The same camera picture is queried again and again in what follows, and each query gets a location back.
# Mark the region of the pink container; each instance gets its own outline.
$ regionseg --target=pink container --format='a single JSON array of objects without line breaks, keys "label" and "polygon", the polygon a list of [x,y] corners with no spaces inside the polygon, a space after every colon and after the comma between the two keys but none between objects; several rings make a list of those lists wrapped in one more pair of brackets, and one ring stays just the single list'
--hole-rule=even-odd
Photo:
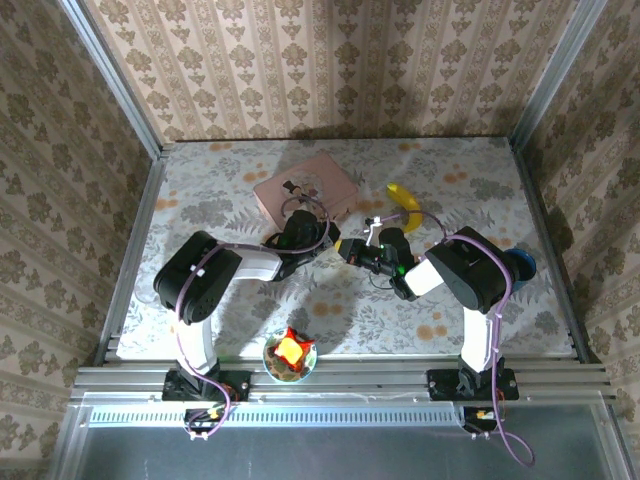
[{"label": "pink container", "polygon": [[[286,218],[280,207],[287,198],[307,195],[322,202],[331,219],[353,211],[358,198],[358,187],[326,153],[302,162],[286,172],[256,185],[253,193],[260,209],[279,229],[284,228]],[[286,212],[307,208],[320,216],[321,210],[309,203],[290,202]]]}]

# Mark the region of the wall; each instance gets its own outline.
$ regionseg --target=wall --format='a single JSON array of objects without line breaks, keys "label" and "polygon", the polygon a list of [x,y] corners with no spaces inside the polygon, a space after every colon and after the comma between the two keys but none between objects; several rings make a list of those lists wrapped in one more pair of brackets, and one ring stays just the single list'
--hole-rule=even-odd
[{"label": "wall", "polygon": [[609,0],[525,158],[640,453],[640,2]]},{"label": "wall", "polygon": [[55,1],[0,1],[0,62],[0,466],[35,476],[97,345],[149,158]]},{"label": "wall", "polygon": [[508,135],[576,5],[86,3],[165,141]]}]

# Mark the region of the blue object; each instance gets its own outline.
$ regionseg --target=blue object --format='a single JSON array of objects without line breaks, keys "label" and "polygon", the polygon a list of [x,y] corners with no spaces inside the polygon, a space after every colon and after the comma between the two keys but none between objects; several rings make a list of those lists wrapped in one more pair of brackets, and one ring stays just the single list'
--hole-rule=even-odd
[{"label": "blue object", "polygon": [[535,276],[537,271],[536,261],[529,253],[519,248],[511,248],[505,250],[504,253],[511,255],[518,265],[518,281],[513,284],[513,290],[511,291],[511,293],[514,293]]}]

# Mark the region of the tabletop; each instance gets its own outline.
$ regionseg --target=tabletop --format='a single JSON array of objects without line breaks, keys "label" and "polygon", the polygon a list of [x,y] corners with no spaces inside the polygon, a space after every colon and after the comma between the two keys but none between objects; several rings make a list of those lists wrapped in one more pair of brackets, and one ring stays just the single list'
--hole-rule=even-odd
[{"label": "tabletop", "polygon": [[[175,145],[118,344],[120,358],[176,358],[175,313],[159,303],[152,287],[156,273],[198,230],[224,242],[265,241],[276,230],[260,212],[253,187],[321,152],[359,188],[358,207],[338,225],[343,238],[366,238],[366,217],[401,211],[386,185],[404,186],[448,232],[468,225],[500,248],[522,248],[536,259],[538,273],[504,311],[503,352],[573,354],[506,139],[448,138]],[[412,252],[422,254],[441,233],[425,219],[407,238]],[[373,280],[384,285],[381,277]],[[462,306],[445,285],[402,301],[375,288],[367,270],[345,264],[333,249],[282,282],[232,282],[213,313],[212,341],[220,357],[258,358],[271,332],[286,325],[315,339],[320,355],[457,354],[463,341]]]}]

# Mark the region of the yellow banana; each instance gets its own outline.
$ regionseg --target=yellow banana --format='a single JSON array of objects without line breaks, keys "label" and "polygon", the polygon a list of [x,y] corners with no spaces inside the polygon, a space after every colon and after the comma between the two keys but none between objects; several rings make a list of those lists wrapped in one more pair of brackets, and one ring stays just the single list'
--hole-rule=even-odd
[{"label": "yellow banana", "polygon": [[[406,210],[420,210],[420,205],[411,193],[401,185],[397,183],[387,184],[387,194],[397,204],[404,207]],[[413,232],[416,228],[422,225],[421,213],[410,213],[409,221],[404,227],[404,233]]]}]

